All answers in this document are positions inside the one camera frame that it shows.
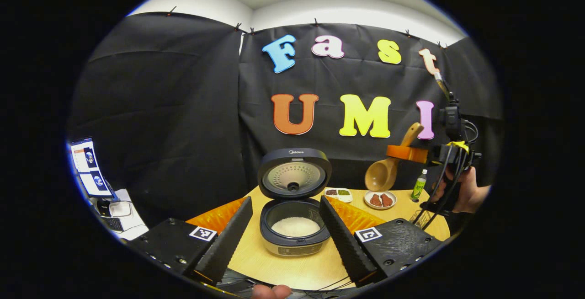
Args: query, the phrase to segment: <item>pink letter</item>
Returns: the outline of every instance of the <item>pink letter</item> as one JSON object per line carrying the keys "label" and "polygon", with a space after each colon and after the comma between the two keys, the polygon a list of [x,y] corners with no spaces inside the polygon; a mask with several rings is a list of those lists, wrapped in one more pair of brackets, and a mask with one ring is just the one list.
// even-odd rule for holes
{"label": "pink letter", "polygon": [[311,51],[314,54],[322,57],[330,56],[331,58],[339,59],[343,57],[344,53],[341,51],[342,41],[338,37],[331,35],[322,35],[315,38],[315,42],[319,42],[313,45]]}
{"label": "pink letter", "polygon": [[431,111],[435,105],[430,101],[417,101],[416,105],[418,106],[418,109],[420,109],[420,123],[424,126],[424,130],[422,130],[417,137],[421,140],[433,139],[435,134],[432,130],[433,122]]}

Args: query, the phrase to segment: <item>rice cooker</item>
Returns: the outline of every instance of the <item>rice cooker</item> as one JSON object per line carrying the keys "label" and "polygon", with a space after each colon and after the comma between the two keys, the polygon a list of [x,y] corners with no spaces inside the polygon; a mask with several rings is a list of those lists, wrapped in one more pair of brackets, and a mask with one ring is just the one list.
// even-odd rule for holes
{"label": "rice cooker", "polygon": [[[260,230],[268,251],[278,256],[307,256],[320,251],[330,233],[320,217],[319,201],[310,197],[323,191],[331,170],[331,163],[317,149],[277,149],[263,157],[258,184],[262,194],[273,199],[262,208],[260,217]],[[272,229],[276,222],[293,217],[312,220],[319,230],[309,235],[289,236],[290,233],[281,234]]]}

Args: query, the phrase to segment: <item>open lid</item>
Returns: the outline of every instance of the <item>open lid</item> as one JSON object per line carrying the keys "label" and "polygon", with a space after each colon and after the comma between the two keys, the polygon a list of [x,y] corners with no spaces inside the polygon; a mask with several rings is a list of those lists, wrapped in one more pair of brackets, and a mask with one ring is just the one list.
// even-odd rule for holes
{"label": "open lid", "polygon": [[277,149],[258,169],[258,185],[269,198],[304,199],[320,193],[331,178],[331,163],[317,149]]}

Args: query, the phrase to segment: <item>human hand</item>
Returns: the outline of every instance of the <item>human hand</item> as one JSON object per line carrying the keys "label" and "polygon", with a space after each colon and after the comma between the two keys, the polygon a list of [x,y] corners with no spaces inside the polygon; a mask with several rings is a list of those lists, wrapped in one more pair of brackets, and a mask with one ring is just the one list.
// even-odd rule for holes
{"label": "human hand", "polygon": [[252,291],[251,299],[285,299],[293,291],[290,287],[280,285],[273,288],[257,284]]}
{"label": "human hand", "polygon": [[[453,172],[447,167],[445,170],[445,176],[451,181],[453,181]],[[459,180],[457,182],[461,182],[461,189],[459,190],[459,197],[457,198],[457,203],[453,207],[453,213],[459,212],[468,212],[468,213],[475,213],[477,208],[480,207],[481,203],[483,203],[485,197],[489,192],[489,187],[478,187],[476,183],[476,169],[474,166],[471,166],[466,171],[462,172],[459,176]],[[433,197],[431,197],[431,202],[436,202],[443,197],[445,194],[445,188],[447,187],[447,183],[445,182],[445,178],[441,179],[441,183],[437,188],[437,192]]]}

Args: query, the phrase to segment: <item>computer screen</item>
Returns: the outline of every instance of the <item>computer screen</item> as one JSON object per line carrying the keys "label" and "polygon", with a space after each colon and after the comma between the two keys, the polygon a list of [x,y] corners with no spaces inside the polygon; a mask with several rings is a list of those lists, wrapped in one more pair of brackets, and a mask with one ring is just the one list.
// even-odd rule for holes
{"label": "computer screen", "polygon": [[71,161],[77,171],[80,185],[90,197],[115,199],[115,193],[109,188],[94,151],[92,138],[85,138],[71,143]]}

